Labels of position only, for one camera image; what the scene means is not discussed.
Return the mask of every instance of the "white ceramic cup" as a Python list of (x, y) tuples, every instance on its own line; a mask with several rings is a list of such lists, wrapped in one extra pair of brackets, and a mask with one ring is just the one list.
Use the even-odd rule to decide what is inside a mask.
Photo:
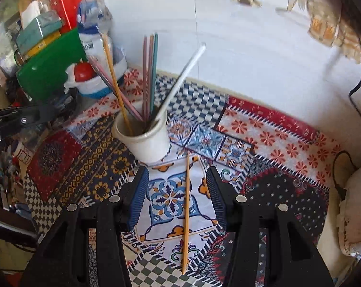
[[(138, 111), (142, 110), (142, 102), (133, 104)], [(170, 138), (168, 137), (166, 116), (159, 119), (147, 133), (141, 134), (143, 131), (143, 123), (137, 121), (127, 112), (131, 128), (137, 136), (127, 136), (128, 128), (124, 123), (124, 117), (120, 111), (115, 118), (112, 135), (122, 141), (138, 161), (145, 164), (152, 164), (162, 159), (168, 152), (170, 147)]]

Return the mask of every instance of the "pink straw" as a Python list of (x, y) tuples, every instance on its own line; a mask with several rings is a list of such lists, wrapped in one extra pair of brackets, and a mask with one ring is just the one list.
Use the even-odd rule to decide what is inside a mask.
[[(113, 87), (112, 80), (109, 78), (108, 74), (102, 68), (100, 63), (94, 57), (88, 56), (87, 58), (88, 58), (90, 64), (94, 65), (94, 67), (97, 69), (96, 71), (98, 71), (100, 73), (100, 76), (103, 76), (109, 82), (109, 84), (110, 84), (109, 87)], [(122, 97), (122, 101), (124, 102), (124, 105), (128, 108), (129, 112), (139, 121), (144, 121), (143, 117), (138, 112), (138, 110), (129, 102), (127, 97), (122, 92), (121, 92), (121, 97)]]
[(145, 122), (148, 120), (147, 114), (147, 36), (143, 39), (143, 103), (142, 103), (142, 114)]

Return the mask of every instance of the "yellow box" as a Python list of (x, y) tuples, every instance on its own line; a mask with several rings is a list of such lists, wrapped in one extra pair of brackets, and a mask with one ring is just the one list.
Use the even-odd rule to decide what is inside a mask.
[(54, 40), (58, 39), (61, 36), (59, 30), (53, 32), (52, 34), (48, 35), (45, 39), (43, 39), (40, 43), (32, 47), (24, 56), (24, 59), (29, 59), (30, 57), (33, 57), (38, 52), (40, 52), (42, 49), (46, 48), (50, 43), (52, 43)]

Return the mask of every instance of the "black clamp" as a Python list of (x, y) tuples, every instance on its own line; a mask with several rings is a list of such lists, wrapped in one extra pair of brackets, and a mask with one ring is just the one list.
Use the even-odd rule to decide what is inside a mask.
[(20, 287), (87, 287), (89, 229), (96, 229), (99, 287), (131, 286), (121, 231), (137, 224), (149, 182), (140, 167), (118, 195), (79, 208), (70, 204), (49, 230), (22, 275)]
[(264, 287), (333, 287), (317, 248), (286, 204), (270, 209), (237, 194), (216, 167), (207, 186), (220, 226), (236, 232), (223, 287), (254, 287), (259, 260), (259, 230), (268, 229)]

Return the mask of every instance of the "patterned tablecloth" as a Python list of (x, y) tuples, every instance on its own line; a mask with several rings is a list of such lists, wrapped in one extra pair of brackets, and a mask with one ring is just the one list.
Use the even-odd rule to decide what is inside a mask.
[[(158, 104), (175, 79), (157, 76), (156, 81)], [(130, 101), (142, 99), (141, 85), (137, 70), (126, 72), (124, 91)], [(66, 126), (62, 142), (74, 139), (82, 150), (66, 165), (61, 165), (64, 159), (57, 153), (59, 166), (50, 172), (64, 170), (64, 174), (54, 188), (43, 191), (43, 198), (41, 184), (35, 182), (39, 177), (28, 169), (26, 199), (42, 237), (66, 205), (92, 205), (133, 179), (139, 162), (111, 136), (118, 110), (115, 97), (108, 95)], [(122, 235), (133, 286), (221, 285), (234, 234), (217, 224), (206, 185), (210, 166), (250, 200), (272, 207), (287, 204), (312, 241), (318, 242), (333, 184), (331, 166), (340, 151), (335, 140), (280, 112), (195, 83), (185, 83), (173, 98), (167, 128), (168, 154), (146, 165), (150, 182), (138, 224)], [(189, 263), (182, 275), (187, 150), (191, 152)], [(41, 164), (46, 151), (52, 153), (41, 150), (34, 164)], [(90, 235), (89, 273), (91, 285), (97, 286), (95, 231), (90, 230)], [(264, 282), (265, 251), (266, 230), (260, 230), (257, 286)]]

